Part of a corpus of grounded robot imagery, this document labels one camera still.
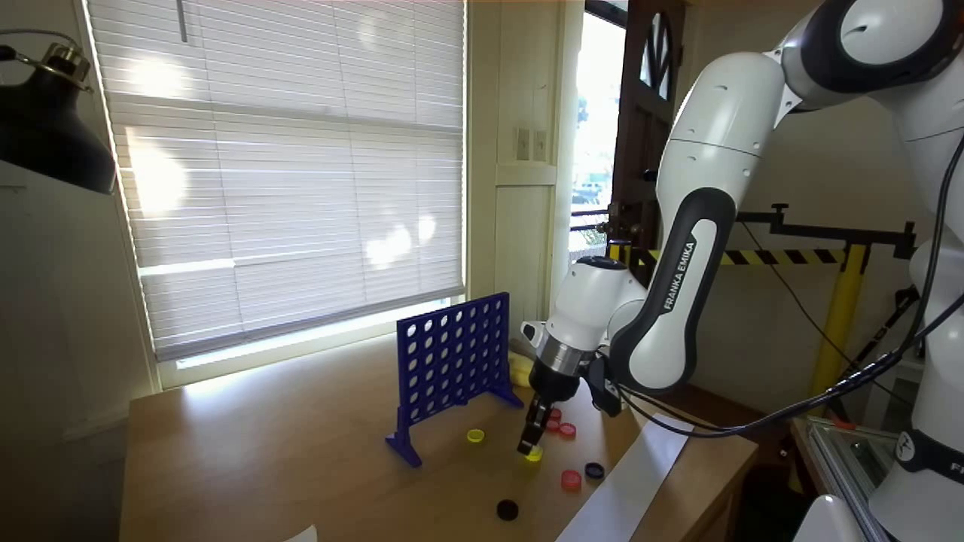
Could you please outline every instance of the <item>table surface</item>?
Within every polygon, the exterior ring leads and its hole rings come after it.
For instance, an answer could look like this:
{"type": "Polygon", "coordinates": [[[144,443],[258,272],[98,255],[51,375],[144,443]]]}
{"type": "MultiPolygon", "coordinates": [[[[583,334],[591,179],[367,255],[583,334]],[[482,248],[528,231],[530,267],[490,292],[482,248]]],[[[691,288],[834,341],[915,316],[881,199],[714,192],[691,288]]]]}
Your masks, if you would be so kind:
{"type": "MultiPolygon", "coordinates": [[[[601,415],[580,385],[561,404],[578,438],[544,438],[530,468],[514,456],[524,408],[482,394],[414,428],[424,461],[414,471],[385,446],[394,400],[389,341],[136,400],[121,540],[288,540],[305,526],[319,540],[554,540],[595,495],[561,491],[561,471],[613,471],[640,435],[628,412],[601,415]],[[517,503],[514,520],[493,514],[501,500],[517,503]]],[[[691,439],[634,540],[687,540],[714,520],[753,451],[737,438],[691,439]]]]}

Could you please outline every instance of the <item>cable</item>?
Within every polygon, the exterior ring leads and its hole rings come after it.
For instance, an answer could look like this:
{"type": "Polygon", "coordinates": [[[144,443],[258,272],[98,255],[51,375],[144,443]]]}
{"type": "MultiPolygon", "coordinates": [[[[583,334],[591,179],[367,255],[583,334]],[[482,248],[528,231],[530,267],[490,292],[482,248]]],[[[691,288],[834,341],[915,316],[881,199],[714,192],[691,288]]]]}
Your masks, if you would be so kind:
{"type": "MultiPolygon", "coordinates": [[[[747,224],[742,224],[744,225],[744,231],[747,231],[747,238],[753,240],[753,248],[756,249],[762,249],[762,243],[760,243],[760,238],[753,234],[753,230],[747,225],[747,224]]],[[[773,267],[773,265],[767,265],[772,267],[772,274],[781,279],[781,285],[783,285],[783,292],[793,299],[793,304],[798,308],[798,314],[809,321],[809,327],[819,334],[819,341],[823,342],[829,342],[845,361],[848,361],[848,368],[862,368],[856,357],[850,357],[848,353],[845,353],[845,345],[838,345],[829,334],[824,334],[824,327],[813,318],[813,314],[805,308],[805,301],[798,299],[798,292],[789,285],[789,279],[781,274],[781,267],[773,267]]],[[[883,394],[889,394],[901,408],[907,408],[911,412],[911,404],[901,396],[901,394],[895,394],[889,385],[883,385],[883,383],[874,383],[883,394]]]]}
{"type": "Polygon", "coordinates": [[[0,35],[14,35],[14,32],[24,32],[24,35],[58,35],[64,41],[69,41],[71,49],[80,49],[71,35],[65,32],[58,32],[58,31],[41,31],[41,28],[2,28],[0,35]]]}
{"type": "Polygon", "coordinates": [[[883,353],[881,357],[868,361],[868,365],[858,365],[852,373],[848,373],[845,379],[838,379],[830,387],[819,392],[819,394],[809,394],[805,400],[795,400],[783,408],[773,408],[767,415],[760,415],[753,422],[744,422],[744,424],[727,424],[727,428],[705,428],[705,424],[695,424],[692,430],[681,430],[675,424],[665,424],[660,422],[656,415],[644,412],[640,404],[634,404],[628,396],[628,387],[619,383],[616,392],[619,396],[640,415],[644,415],[647,422],[673,430],[673,435],[684,435],[684,438],[702,438],[702,439],[723,439],[723,438],[736,438],[736,435],[747,435],[747,430],[756,430],[756,428],[765,428],[765,424],[773,424],[773,422],[783,422],[783,417],[793,417],[793,415],[801,415],[813,407],[823,407],[834,396],[845,396],[868,383],[874,383],[881,373],[892,369],[895,365],[901,365],[904,353],[911,345],[915,345],[918,341],[924,341],[936,326],[943,326],[958,308],[964,308],[964,296],[958,296],[933,321],[924,326],[924,309],[929,309],[929,301],[931,301],[931,292],[933,292],[933,277],[936,277],[936,265],[941,265],[941,240],[943,240],[943,219],[947,219],[947,201],[949,201],[949,189],[951,189],[951,180],[955,180],[955,173],[958,173],[958,162],[962,162],[962,155],[964,155],[964,135],[958,138],[958,146],[949,160],[949,167],[943,170],[943,179],[941,179],[941,192],[936,192],[936,210],[933,210],[933,231],[931,231],[931,254],[929,254],[929,274],[924,274],[924,285],[923,285],[923,299],[918,299],[918,308],[915,308],[915,316],[913,316],[913,326],[907,327],[904,334],[904,342],[895,348],[895,353],[883,353]]]}

